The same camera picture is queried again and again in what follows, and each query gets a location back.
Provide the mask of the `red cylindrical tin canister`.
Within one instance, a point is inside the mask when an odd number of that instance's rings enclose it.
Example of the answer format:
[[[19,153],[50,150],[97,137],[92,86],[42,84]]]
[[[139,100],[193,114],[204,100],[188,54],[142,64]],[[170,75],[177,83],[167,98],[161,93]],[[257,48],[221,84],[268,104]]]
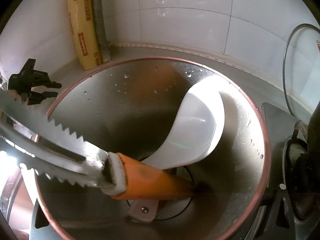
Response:
[[[213,106],[209,131],[181,141],[170,130],[187,90],[202,79]],[[156,218],[127,215],[130,200],[99,189],[37,178],[39,204],[63,239],[229,239],[247,231],[268,181],[271,153],[263,117],[252,99],[221,73],[173,58],[122,61],[87,74],[49,107],[48,115],[98,147],[120,152],[200,187],[195,196],[162,201]]]

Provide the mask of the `white ceramic soup spoon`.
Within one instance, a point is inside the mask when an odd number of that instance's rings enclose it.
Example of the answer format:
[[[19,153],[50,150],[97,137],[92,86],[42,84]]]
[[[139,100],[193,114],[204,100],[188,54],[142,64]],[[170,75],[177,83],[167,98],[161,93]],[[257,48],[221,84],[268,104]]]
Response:
[[[239,131],[238,103],[244,91],[232,81],[207,77],[186,92],[163,144],[144,164],[161,170],[201,161]]]

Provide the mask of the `pink handled utensil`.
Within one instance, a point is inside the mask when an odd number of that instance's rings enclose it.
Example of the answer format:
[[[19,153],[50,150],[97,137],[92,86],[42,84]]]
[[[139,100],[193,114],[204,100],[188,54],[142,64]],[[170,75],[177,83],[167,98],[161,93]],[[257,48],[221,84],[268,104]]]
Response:
[[[127,215],[134,221],[149,224],[157,213],[159,200],[134,200],[127,212]]]

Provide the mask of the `grey vertical pipe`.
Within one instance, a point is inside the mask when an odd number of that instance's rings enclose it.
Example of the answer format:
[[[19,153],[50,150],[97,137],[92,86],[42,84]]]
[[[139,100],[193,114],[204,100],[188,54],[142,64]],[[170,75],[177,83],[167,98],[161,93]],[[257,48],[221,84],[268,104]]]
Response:
[[[102,0],[92,0],[95,33],[98,48],[100,51],[101,62],[107,63],[111,60],[109,42],[106,38]]]

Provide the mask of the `yellow cling film roll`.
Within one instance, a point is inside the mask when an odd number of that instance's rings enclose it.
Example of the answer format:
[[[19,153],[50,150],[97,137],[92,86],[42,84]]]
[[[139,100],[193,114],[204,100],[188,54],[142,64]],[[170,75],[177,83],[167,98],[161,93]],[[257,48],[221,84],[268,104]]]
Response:
[[[68,17],[76,54],[84,70],[101,64],[95,33],[92,0],[67,0]]]

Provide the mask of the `glass pot lid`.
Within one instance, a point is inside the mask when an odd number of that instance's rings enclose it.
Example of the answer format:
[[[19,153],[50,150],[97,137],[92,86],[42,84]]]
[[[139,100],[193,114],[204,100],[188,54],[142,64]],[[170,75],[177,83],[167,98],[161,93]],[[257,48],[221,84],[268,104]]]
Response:
[[[319,28],[297,25],[289,34],[282,62],[282,84],[289,113],[301,118],[319,103]]]

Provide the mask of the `black clay pot with lid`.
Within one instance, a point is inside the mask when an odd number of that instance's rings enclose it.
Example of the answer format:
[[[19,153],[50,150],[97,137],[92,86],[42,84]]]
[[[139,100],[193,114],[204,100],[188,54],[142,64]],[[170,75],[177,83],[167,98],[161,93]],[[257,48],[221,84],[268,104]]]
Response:
[[[295,123],[284,151],[284,180],[295,217],[307,220],[319,210],[319,107],[308,126]]]

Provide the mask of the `stainless steel gas stove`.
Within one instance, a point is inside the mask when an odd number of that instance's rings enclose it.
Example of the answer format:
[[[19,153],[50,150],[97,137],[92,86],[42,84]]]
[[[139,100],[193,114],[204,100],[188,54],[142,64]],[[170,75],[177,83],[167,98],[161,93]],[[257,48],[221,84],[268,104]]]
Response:
[[[263,103],[272,162],[246,239],[319,239],[319,164],[308,156],[308,126]]]

